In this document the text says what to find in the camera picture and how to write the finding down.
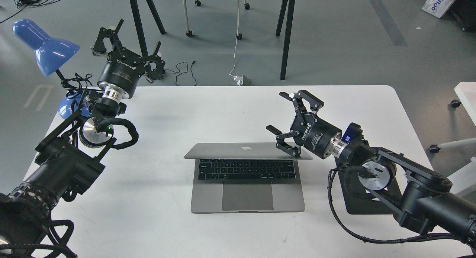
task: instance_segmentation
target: black table leg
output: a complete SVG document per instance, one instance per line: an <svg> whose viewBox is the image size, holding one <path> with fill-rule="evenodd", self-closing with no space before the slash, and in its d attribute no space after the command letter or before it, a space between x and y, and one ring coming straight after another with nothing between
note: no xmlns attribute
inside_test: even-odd
<svg viewBox="0 0 476 258"><path fill-rule="evenodd" d="M137 0L129 0L131 3L132 16L134 17L134 24L136 25L137 39L139 40L139 46L141 47L141 54L143 57L148 57L146 38L144 36L144 29L142 28L141 15L139 13L139 7ZM146 66L146 71L150 72L150 65Z"/></svg>
<svg viewBox="0 0 476 258"><path fill-rule="evenodd" d="M165 28L162 25L162 21L160 20L160 17L158 16L158 12L154 2L152 0L146 0L146 1L147 1L147 4L149 5L150 12L152 13L152 16L154 17L155 23L157 24L157 27L160 30L160 34L164 35Z"/></svg>
<svg viewBox="0 0 476 258"><path fill-rule="evenodd" d="M287 8L286 31L284 34L283 60L281 62L281 80L286 77L287 54L289 53L289 41L291 40L291 28L293 25L294 3L296 0L289 0Z"/></svg>
<svg viewBox="0 0 476 258"><path fill-rule="evenodd" d="M284 13L286 12L286 5L287 0L283 0L283 2L281 3L281 10L279 11L279 19L277 21L276 37L279 37L279 35L281 35L281 29L283 28L284 21Z"/></svg>

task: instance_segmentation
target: silver metal disc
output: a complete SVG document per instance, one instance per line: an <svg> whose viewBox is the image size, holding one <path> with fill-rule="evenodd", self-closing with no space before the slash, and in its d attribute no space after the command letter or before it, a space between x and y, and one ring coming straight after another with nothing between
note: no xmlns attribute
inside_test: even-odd
<svg viewBox="0 0 476 258"><path fill-rule="evenodd" d="M109 140L111 140L114 130L112 129L112 125L107 126L109 132L97 132L94 126L94 118L89 118L81 128L81 141L83 144L90 148L98 148L100 146L104 146L107 144Z"/></svg>
<svg viewBox="0 0 476 258"><path fill-rule="evenodd" d="M375 161L364 163L362 167L375 175L375 178L368 179L362 178L360 175L358 177L360 183L369 190L382 190L386 188L390 183L390 179L393 177L387 167Z"/></svg>

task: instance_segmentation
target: laptop keyboard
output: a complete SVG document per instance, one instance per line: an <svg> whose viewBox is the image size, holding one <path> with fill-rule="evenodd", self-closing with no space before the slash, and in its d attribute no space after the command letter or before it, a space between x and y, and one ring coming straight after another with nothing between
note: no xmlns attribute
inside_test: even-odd
<svg viewBox="0 0 476 258"><path fill-rule="evenodd" d="M199 180L296 178L292 160L200 159Z"/></svg>

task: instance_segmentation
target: robotic arm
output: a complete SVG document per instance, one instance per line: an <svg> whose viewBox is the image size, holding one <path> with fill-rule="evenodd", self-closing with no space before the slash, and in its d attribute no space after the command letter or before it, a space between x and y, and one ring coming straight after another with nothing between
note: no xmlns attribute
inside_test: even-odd
<svg viewBox="0 0 476 258"><path fill-rule="evenodd" d="M156 65L146 75L148 81L153 82L161 78L165 62L158 54L160 42L154 54L144 58L124 48L117 37L122 23L121 19L115 29L101 28L92 47L93 55L106 53L104 38L109 38L113 47L97 83L100 90L74 87L69 84L73 79L67 80L57 71L65 89L82 94L79 108L35 148L39 153L35 158L39 168L10 194L0 194L0 257L30 257L36 249L51 250L47 258L60 254L76 257L67 247L73 222L51 220L51 211L61 198L70 202L88 190L104 170L100 161L111 148L127 148L138 141L134 125L116 117L126 110L121 99L132 98L138 80L146 73L146 65ZM90 104L89 116L82 114L86 99ZM115 145L113 125L125 126L131 140ZM78 148L78 132L85 146L103 147L97 156L90 157ZM58 226L66 227L62 236L56 232ZM40 244L46 236L53 245Z"/></svg>
<svg viewBox="0 0 476 258"><path fill-rule="evenodd" d="M277 148L293 157L299 156L301 146L321 159L332 155L335 157L337 170L345 175L344 182L347 183L351 177L358 177L360 184L371 195L367 192L358 194L352 190L347 192L359 199L378 198L391 209L400 226L426 237L431 235L428 232L435 226L441 226L452 234L444 238L458 239L472 248L476 247L476 205L450 193L452 183L448 179L405 158L403 154L370 147L364 140L360 126L355 123L351 123L342 135L340 129L316 115L324 103L305 90L291 95L280 92L279 95L293 103L296 117L289 133L283 134L273 126L266 127L276 135ZM311 112L306 110L303 99L309 102ZM288 145L285 138L293 138L297 146ZM387 189L395 179L396 164L405 170L408 180L403 195L392 194ZM329 202L333 209L331 197ZM372 240L345 229L352 236L372 243L405 242Z"/></svg>

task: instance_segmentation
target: lamp shade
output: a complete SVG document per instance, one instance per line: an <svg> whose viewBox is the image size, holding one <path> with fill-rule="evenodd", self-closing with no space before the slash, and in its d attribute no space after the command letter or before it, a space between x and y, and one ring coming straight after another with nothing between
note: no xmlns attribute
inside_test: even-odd
<svg viewBox="0 0 476 258"><path fill-rule="evenodd" d="M35 52L36 63L45 77L60 68L80 49L72 42L51 38L29 19L17 20L12 29L13 34Z"/></svg>
<svg viewBox="0 0 476 258"><path fill-rule="evenodd" d="M78 109L78 104L81 101L81 95L77 91L73 91L72 94L66 94L58 104L58 113L63 119L67 119L75 110ZM90 111L88 110L88 102L83 102L81 105L81 115L89 117Z"/></svg>

